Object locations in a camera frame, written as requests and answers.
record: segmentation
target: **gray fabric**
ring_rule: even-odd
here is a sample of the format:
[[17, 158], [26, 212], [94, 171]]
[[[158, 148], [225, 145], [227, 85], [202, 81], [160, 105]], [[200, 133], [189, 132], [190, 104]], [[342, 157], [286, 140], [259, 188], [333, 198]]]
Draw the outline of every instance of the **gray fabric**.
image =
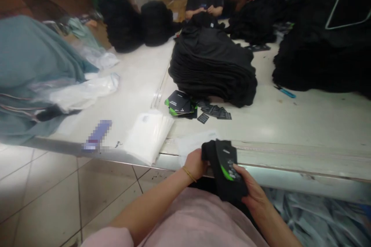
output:
[[[0, 20], [0, 65], [0, 93], [18, 98], [35, 97], [30, 84], [59, 78], [84, 82], [84, 73], [98, 71], [58, 34], [22, 15]], [[0, 95], [0, 105], [36, 109], [51, 104]], [[28, 115], [0, 106], [0, 141], [22, 144], [36, 135], [49, 136], [63, 119], [60, 116], [36, 123]]]

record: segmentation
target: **left hand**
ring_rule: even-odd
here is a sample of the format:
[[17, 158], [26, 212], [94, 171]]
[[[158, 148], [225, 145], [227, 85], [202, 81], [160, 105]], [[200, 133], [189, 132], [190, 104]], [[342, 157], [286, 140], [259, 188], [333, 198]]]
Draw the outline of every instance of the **left hand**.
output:
[[200, 179], [204, 175], [208, 164], [206, 161], [201, 160], [201, 149], [196, 149], [188, 154], [184, 167], [195, 180]]
[[214, 13], [214, 10], [215, 10], [214, 6], [211, 5], [211, 6], [208, 8], [208, 13], [213, 14], [213, 13]]

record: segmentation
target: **pink sleeve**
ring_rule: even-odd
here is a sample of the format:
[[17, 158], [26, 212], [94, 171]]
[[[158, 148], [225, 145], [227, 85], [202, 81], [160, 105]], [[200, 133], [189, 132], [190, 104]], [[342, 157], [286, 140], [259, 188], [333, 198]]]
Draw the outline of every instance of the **pink sleeve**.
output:
[[134, 247], [127, 228], [107, 227], [89, 236], [81, 247]]

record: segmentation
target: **gold bracelet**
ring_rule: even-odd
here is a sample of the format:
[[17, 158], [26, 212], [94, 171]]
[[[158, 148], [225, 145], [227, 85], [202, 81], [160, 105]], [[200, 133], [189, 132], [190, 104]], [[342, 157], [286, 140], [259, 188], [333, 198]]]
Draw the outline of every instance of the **gold bracelet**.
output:
[[191, 173], [187, 171], [187, 169], [183, 166], [183, 170], [187, 173], [187, 175], [195, 182], [197, 183], [197, 180], [194, 179], [194, 177], [192, 177]]

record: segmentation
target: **pink shirt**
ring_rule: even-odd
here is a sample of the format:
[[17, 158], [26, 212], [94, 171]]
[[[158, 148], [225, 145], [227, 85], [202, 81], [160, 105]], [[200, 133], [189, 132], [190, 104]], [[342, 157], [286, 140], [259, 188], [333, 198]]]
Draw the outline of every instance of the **pink shirt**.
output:
[[[126, 228], [107, 227], [89, 236], [82, 247], [133, 247]], [[269, 247], [251, 221], [217, 196], [186, 188], [139, 246]]]

